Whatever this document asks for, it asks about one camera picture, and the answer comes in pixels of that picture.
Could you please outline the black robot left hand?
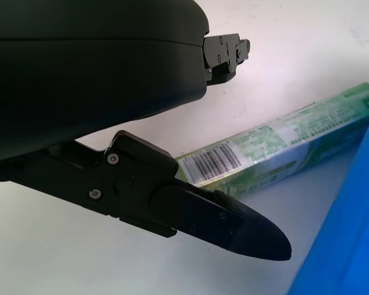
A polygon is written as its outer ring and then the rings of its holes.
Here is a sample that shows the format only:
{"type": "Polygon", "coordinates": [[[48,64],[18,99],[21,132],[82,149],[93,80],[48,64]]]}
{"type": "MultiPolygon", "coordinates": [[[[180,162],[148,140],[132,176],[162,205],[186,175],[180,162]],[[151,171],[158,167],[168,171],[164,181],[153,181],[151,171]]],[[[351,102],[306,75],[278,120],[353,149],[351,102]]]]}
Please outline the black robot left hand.
{"type": "Polygon", "coordinates": [[[273,222],[179,180],[168,152],[125,131],[104,151],[78,142],[230,81],[251,43],[209,31],[194,1],[0,1],[0,181],[163,237],[289,260],[273,222]]]}

